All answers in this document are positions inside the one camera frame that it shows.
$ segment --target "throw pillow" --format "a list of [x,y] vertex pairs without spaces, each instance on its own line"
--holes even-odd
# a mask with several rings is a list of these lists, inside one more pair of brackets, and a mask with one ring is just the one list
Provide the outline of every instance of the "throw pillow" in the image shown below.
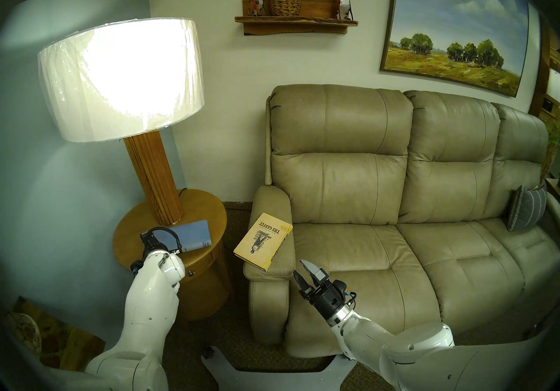
[[507,220],[507,231],[520,230],[535,225],[544,215],[547,207],[547,188],[517,188]]

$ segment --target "metal plate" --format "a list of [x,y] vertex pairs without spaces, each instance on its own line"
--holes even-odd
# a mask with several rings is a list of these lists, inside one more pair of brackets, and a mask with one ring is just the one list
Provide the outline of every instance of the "metal plate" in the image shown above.
[[214,355],[202,363],[214,376],[220,391],[325,391],[340,390],[342,381],[357,361],[337,355],[327,368],[317,373],[260,373],[234,369],[217,347]]

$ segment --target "landscape painting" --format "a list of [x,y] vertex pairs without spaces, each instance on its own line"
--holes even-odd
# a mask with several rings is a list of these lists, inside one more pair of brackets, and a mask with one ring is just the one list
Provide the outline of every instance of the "landscape painting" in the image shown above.
[[515,97],[527,0],[391,0],[382,71],[418,73]]

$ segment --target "painted sky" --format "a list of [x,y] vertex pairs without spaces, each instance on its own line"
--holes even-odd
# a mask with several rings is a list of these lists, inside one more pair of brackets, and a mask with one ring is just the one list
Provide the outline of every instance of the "painted sky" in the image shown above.
[[435,49],[491,39],[503,68],[521,76],[528,33],[526,0],[396,0],[391,41],[428,35]]

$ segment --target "book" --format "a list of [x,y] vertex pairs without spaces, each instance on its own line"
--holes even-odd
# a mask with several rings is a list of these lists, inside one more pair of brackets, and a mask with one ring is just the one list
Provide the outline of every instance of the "book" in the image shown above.
[[234,249],[234,254],[266,272],[292,227],[288,222],[262,213]]
[[[212,245],[210,230],[208,230],[208,221],[206,219],[203,221],[191,222],[190,224],[170,227],[170,230],[175,231],[179,236],[181,252],[192,251]],[[173,235],[167,231],[156,230],[153,232],[153,235],[158,241],[164,244],[168,250],[172,251],[177,249],[177,241]]]

